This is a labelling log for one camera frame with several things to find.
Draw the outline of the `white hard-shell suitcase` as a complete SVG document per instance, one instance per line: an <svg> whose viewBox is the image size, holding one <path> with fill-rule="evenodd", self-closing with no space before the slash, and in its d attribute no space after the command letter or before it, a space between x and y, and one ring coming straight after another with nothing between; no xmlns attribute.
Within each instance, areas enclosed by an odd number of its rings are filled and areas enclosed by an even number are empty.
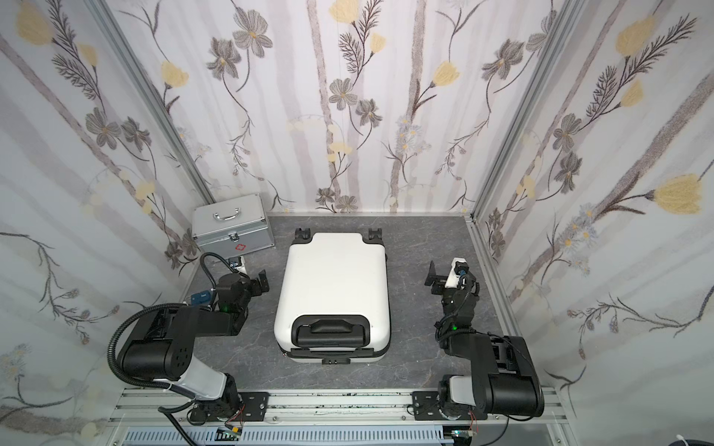
<svg viewBox="0 0 714 446"><path fill-rule="evenodd" d="M390 348L392 316L382 231L298 228L289 247L273 332L294 362L376 362Z"/></svg>

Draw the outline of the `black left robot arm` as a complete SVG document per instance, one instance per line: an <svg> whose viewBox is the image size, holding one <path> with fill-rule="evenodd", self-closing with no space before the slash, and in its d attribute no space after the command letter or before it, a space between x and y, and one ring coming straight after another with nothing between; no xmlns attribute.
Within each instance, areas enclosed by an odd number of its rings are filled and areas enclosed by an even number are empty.
<svg viewBox="0 0 714 446"><path fill-rule="evenodd" d="M119 325L107 349L108 367L120 381L188 399L177 408L159 409L173 424L178 423L174 414L184 410L193 425L231 420L245 410L234 377L199 360L195 340L239 335L251 300L270 291L264 269L251 277L243 263L234 266L213 252L202 254L199 266L210 282L208 303L146 307Z"/></svg>

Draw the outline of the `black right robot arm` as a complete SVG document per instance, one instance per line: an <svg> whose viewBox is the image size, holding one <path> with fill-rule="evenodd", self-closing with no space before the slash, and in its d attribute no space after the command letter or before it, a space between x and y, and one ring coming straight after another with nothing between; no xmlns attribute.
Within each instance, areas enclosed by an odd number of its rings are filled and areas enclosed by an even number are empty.
<svg viewBox="0 0 714 446"><path fill-rule="evenodd" d="M431 262L425 280L441 298L444 315L434 324L434 338L450 357L470 364L468 375L445 375L433 407L447 419L485 420L490 414L524 422L542 416L545 397L526 342L473 326L480 285L463 258L454 258L440 275Z"/></svg>

